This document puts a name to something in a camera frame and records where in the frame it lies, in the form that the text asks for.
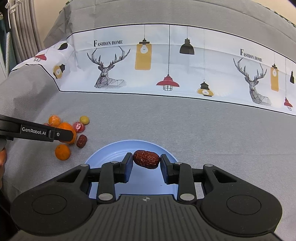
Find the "left hand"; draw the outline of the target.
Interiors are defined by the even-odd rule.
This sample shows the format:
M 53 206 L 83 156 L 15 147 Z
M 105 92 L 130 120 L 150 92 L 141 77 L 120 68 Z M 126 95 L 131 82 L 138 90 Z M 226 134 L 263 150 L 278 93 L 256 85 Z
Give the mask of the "left hand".
M 7 161 L 7 152 L 6 152 L 6 148 L 3 148 L 3 150 L 0 151 L 0 189 L 3 186 L 2 179 L 5 172 L 6 161 Z

